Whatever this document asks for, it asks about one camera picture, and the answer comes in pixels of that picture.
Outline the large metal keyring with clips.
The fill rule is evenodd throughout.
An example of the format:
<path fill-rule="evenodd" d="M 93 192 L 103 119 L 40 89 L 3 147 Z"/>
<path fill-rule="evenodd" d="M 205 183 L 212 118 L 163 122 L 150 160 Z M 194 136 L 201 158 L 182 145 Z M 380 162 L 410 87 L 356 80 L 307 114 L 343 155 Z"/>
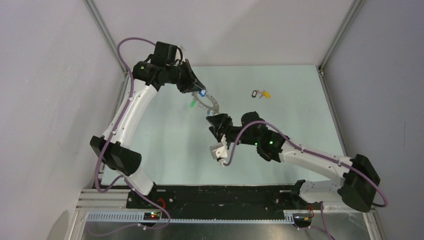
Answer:
<path fill-rule="evenodd" d="M 200 96 L 197 92 L 192 92 L 192 101 L 195 101 L 195 106 L 206 111 L 207 116 L 214 116 L 220 114 L 220 105 L 218 101 L 209 93 L 205 96 Z"/>

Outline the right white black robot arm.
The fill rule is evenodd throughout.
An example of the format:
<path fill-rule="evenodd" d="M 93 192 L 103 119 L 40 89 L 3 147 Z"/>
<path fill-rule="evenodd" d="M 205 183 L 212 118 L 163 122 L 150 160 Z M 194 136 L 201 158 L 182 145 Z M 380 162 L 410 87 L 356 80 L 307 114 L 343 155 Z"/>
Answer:
<path fill-rule="evenodd" d="M 210 152 L 222 166 L 232 164 L 237 146 L 251 145 L 267 162 L 292 164 L 326 177 L 325 181 L 296 182 L 290 202 L 297 209 L 327 202 L 343 203 L 355 211 L 368 213 L 372 207 L 388 205 L 379 187 L 381 179 L 364 155 L 348 157 L 305 147 L 260 118 L 255 111 L 242 116 L 241 126 L 235 126 L 226 113 L 207 116 L 206 121 L 217 141 Z"/>

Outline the blue key tag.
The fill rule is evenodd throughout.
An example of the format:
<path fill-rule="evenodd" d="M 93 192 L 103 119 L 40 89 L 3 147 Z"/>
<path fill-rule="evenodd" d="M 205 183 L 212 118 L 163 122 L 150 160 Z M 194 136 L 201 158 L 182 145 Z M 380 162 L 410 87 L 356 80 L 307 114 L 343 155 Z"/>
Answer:
<path fill-rule="evenodd" d="M 207 93 L 207 91 L 206 91 L 206 90 L 200 90 L 200 91 L 199 91 L 199 95 L 200 95 L 201 97 L 204 97 L 204 96 L 206 95 L 206 93 Z"/>

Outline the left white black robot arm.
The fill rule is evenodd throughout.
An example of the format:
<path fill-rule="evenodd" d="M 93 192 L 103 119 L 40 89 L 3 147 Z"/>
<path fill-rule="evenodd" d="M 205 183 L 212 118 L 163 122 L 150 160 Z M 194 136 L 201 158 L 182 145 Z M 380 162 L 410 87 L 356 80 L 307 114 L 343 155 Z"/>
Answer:
<path fill-rule="evenodd" d="M 204 96 L 206 87 L 195 75 L 190 62 L 184 57 L 181 47 L 157 41 L 154 52 L 133 68 L 124 64 L 129 75 L 129 89 L 124 94 L 117 113 L 103 134 L 93 136 L 90 146 L 97 155 L 96 172 L 101 164 L 116 171 L 134 192 L 145 208 L 153 208 L 158 194 L 152 191 L 155 183 L 143 170 L 142 155 L 130 150 L 136 128 L 160 88 L 165 84 L 175 85 L 182 93 L 199 93 Z"/>

